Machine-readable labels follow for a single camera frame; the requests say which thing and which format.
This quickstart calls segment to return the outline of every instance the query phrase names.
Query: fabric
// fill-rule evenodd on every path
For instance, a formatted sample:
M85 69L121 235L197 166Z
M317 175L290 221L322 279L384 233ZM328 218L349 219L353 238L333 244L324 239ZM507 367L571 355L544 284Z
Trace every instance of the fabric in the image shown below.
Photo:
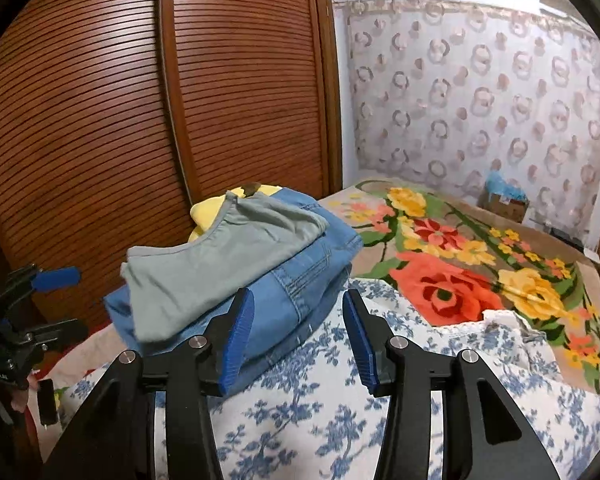
M600 450L600 396L561 377L542 333L512 312L484 321L429 326L394 289L379 280L351 280L374 314L394 333L429 351L456 355L473 348L516 401L551 457L560 478L576 479ZM96 370L61 397L69 423L103 375ZM442 472L442 396L432 394L429 478ZM388 398L360 384L342 320L342 295L319 329L247 390L211 407L225 478L368 480L373 478ZM167 478L164 395L158 395L154 436L157 478Z
M600 393L600 278L561 241L404 181L328 199L365 248L353 275L399 290L433 325L510 309L544 332L572 386Z
M361 168L468 200L499 170L539 221L584 237L600 186L593 33L446 0L349 2L346 12Z
M233 391L253 381L318 327L349 274L351 260L362 248L360 236L310 196L284 188L276 193L276 200L321 216L328 227L314 243L249 284L255 314L245 350L246 362ZM233 297L223 301L168 341L142 343L134 334L128 287L104 298L120 336L129 348L142 355L169 351L189 337L202 334L212 317L226 313L232 301Z
M258 188L258 191L267 196L271 196L274 193L279 192L281 189L282 188L280 186L267 186L263 184ZM241 187L236 187L235 189L232 189L231 192L240 198L244 198L244 189ZM191 232L191 235L189 236L189 242L192 242L204 232L209 231L209 228L216 219L216 216L218 215L223 203L224 195L213 196L203 200L202 202L198 202L191 207L190 214L191 218L193 218L193 221L196 223L196 228Z
M235 291L302 251L327 221L264 193L228 191L211 228L169 248L132 247L120 274L129 287L135 335L164 341Z

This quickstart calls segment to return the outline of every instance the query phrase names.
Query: curtain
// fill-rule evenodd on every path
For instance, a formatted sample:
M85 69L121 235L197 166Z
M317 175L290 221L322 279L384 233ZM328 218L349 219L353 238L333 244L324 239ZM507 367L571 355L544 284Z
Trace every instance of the curtain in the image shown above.
M600 184L600 42L570 20L441 0L347 2L361 168L471 200L490 170L583 236Z

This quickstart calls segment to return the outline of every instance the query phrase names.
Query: red rose pattern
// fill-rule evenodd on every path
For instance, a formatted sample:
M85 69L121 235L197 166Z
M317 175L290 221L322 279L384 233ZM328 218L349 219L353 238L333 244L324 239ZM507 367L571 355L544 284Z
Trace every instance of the red rose pattern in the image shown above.
M458 234L458 229L448 225L440 225L430 218L414 219L413 231L426 243L444 250L460 249L466 238Z
M504 309L485 277L448 264L427 253L399 253L407 261L389 275L422 317L434 326L479 321L484 310Z

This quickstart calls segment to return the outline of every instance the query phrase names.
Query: white and blue bedspread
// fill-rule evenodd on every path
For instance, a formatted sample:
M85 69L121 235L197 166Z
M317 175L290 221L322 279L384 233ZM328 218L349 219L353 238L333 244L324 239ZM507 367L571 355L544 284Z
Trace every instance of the white and blue bedspread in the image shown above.
M434 328L385 282L355 279L349 286L360 290L370 311L383 316L394 333L425 350L448 355L463 348L480 352L536 430L561 478L576 479L600 450L600 396L562 382L544 335L512 312L487 311L481 322ZM341 300L342 295L302 346L247 390L211 408L226 479L374 477L388 398L369 396L360 383ZM65 391L64 424L105 368ZM159 478L167 478L164 397L157 403L156 471ZM439 392L432 394L431 407L429 478L433 480L442 474Z

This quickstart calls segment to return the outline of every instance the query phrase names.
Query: denim fabric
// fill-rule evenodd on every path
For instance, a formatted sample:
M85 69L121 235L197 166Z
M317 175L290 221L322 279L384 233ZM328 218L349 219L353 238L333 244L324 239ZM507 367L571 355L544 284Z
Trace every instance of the denim fabric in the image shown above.
M302 344L320 325L331 311L349 275L351 260L362 248L360 236L310 196L283 188L273 197L317 213L329 226L304 250L249 284L254 296L255 314L245 351L246 362L232 388L234 392ZM134 336L126 286L107 295L104 303L116 330L129 348L142 355L151 355L169 351L192 335L203 333L213 316L228 311L233 299L228 298L177 336L148 344L138 342Z

